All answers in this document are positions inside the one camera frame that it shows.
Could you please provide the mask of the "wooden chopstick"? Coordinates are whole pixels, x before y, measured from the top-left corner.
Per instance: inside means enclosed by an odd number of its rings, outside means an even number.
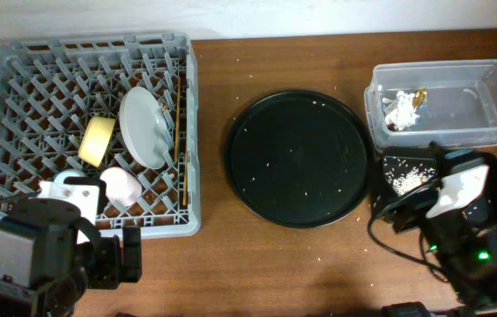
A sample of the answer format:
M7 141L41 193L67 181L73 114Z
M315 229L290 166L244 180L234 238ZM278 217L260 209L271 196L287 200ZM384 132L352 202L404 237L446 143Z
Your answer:
M178 75L177 81L177 97L175 105L175 128L174 128L174 162L178 164L180 153L180 127L181 127L181 97L182 97L182 77Z
M184 152L184 169L183 169L183 194L182 194L182 205L184 208L188 208L189 204L189 150Z

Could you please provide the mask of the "yellow bowl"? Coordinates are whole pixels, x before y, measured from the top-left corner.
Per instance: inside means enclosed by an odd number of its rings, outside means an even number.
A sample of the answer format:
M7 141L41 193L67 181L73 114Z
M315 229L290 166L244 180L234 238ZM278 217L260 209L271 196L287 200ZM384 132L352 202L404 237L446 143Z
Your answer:
M78 149L78 156L86 163L99 167L107 151L115 119L94 116L86 126L85 134Z

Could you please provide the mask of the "pink plastic cup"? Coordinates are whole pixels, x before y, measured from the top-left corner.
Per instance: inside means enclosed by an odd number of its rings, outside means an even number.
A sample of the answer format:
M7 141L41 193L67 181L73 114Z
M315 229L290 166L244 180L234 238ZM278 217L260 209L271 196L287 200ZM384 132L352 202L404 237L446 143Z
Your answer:
M142 194L142 185L136 177L121 167L109 167L100 174L106 183L106 196L110 202L130 207Z

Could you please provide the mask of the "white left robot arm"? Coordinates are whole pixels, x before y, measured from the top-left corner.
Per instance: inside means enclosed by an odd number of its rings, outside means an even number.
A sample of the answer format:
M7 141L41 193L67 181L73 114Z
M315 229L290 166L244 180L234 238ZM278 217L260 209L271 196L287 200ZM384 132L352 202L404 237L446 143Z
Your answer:
M0 220L0 316L72 316L89 289L142 276L138 227L104 237L73 203L28 199Z

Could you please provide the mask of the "white ceramic plate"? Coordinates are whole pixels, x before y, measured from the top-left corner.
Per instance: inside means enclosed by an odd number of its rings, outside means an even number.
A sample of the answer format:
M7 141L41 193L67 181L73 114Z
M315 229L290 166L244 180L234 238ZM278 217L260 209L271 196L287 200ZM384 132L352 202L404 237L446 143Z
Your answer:
M169 152L169 130L158 101L144 87L131 88L122 98L119 124L124 144L139 165L160 169Z

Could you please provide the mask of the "light blue plastic cup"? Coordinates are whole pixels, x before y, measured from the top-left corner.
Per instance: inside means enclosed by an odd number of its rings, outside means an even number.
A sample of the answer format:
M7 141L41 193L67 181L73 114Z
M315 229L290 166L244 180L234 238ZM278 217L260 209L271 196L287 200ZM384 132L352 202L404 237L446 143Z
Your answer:
M64 181L69 177L85 177L85 174L77 169L66 169L57 174L54 177L53 182L64 184Z

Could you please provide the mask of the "white paper napkin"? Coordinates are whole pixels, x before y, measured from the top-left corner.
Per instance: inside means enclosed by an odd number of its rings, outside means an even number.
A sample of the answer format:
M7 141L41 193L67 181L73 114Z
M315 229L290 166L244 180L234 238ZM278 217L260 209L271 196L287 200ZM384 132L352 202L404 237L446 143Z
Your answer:
M416 124L419 115L416 113L415 102L420 95L415 93L407 93L398 91L397 96L390 100L382 98L384 105L384 121L389 129L404 130Z

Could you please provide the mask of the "food scraps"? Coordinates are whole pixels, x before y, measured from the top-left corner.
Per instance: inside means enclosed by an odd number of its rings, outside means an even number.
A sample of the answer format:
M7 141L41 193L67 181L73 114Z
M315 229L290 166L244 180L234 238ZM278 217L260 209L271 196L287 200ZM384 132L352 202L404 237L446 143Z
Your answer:
M382 171L384 180L398 196L421 186L437 174L434 161L413 158L386 158Z

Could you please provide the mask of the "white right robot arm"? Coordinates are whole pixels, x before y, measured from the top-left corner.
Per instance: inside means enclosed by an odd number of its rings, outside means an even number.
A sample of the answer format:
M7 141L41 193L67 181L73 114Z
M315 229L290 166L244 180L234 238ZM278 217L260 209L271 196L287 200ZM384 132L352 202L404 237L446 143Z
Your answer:
M497 309L497 190L485 190L467 206L439 216L428 211L437 191L414 190L391 197L373 212L373 220L389 218L396 233L418 228L419 241L437 263L417 260L451 284L460 303L475 312Z

